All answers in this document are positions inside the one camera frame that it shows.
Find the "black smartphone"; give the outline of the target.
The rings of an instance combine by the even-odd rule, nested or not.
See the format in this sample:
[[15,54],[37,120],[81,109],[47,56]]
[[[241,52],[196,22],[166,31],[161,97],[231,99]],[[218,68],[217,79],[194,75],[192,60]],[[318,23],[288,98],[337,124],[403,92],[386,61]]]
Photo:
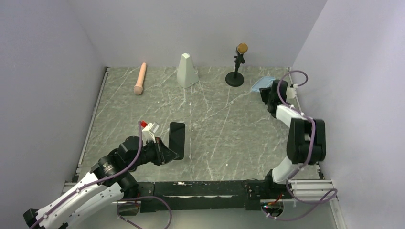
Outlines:
[[185,123],[171,122],[169,127],[169,149],[177,153],[177,160],[184,159]]

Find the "light blue phone case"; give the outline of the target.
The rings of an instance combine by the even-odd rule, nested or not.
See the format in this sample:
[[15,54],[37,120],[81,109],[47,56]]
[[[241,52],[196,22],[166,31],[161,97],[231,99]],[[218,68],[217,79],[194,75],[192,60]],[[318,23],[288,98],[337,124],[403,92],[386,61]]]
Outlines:
[[252,92],[260,92],[261,88],[268,88],[272,85],[273,81],[275,80],[275,77],[271,76],[264,76],[261,79],[259,79],[252,87],[251,91]]

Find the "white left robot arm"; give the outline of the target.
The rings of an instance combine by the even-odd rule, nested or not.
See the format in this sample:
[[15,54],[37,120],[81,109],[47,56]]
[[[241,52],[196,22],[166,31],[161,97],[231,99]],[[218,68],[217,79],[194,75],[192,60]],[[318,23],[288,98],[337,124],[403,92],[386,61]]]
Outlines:
[[132,200],[146,193],[131,175],[140,165],[164,165],[180,156],[164,145],[159,137],[143,142],[130,136],[118,148],[100,158],[89,172],[57,200],[41,209],[29,209],[23,214],[31,229],[66,229],[104,206]]

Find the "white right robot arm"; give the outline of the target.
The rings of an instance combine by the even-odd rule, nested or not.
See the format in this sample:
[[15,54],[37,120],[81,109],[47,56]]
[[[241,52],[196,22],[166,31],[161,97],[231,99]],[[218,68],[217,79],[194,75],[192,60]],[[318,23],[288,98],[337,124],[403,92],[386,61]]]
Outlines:
[[264,194],[276,198],[281,184],[294,177],[303,166],[314,165],[326,157],[326,126],[321,119],[312,119],[286,101],[292,87],[284,80],[274,80],[270,87],[260,88],[262,101],[273,118],[288,128],[286,157],[270,171],[272,180],[263,186]]

